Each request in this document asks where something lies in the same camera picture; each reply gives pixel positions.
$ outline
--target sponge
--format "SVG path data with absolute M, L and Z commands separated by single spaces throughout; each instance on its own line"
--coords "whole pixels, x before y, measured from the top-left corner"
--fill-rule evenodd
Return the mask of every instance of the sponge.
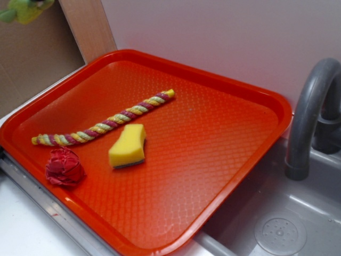
M 109 163 L 122 168 L 144 162 L 143 145 L 146 133 L 143 124 L 127 124 L 109 150 Z

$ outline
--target rope toy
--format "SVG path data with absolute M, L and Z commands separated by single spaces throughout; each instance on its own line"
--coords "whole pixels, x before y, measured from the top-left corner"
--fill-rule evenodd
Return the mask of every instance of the rope toy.
M 117 128 L 119 125 L 125 124 L 126 122 L 149 112 L 154 109 L 154 107 L 158 107 L 170 100 L 174 95 L 175 92 L 173 90 L 160 92 L 154 97 L 144 100 L 131 108 L 127 108 L 119 114 L 115 114 L 83 132 L 62 135 L 39 134 L 39 136 L 33 137 L 31 141 L 33 145 L 45 146 L 72 146 L 86 143 Z

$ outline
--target sink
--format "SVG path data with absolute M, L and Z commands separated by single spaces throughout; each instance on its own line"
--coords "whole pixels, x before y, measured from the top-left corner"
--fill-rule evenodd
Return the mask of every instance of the sink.
M 290 180 L 286 147 L 280 139 L 202 228 L 221 255 L 340 255 L 341 161 L 312 149 L 308 178 Z

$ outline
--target wooden frame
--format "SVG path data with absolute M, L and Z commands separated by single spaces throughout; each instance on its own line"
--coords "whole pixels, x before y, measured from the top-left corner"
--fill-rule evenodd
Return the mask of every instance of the wooden frame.
M 59 0 L 84 61 L 117 50 L 101 0 Z

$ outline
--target plush toy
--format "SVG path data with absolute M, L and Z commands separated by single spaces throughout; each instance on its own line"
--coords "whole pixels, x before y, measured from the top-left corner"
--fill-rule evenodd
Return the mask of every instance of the plush toy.
M 6 10 L 0 10 L 0 21 L 10 23 L 14 20 L 28 24 L 49 8 L 54 0 L 10 0 Z

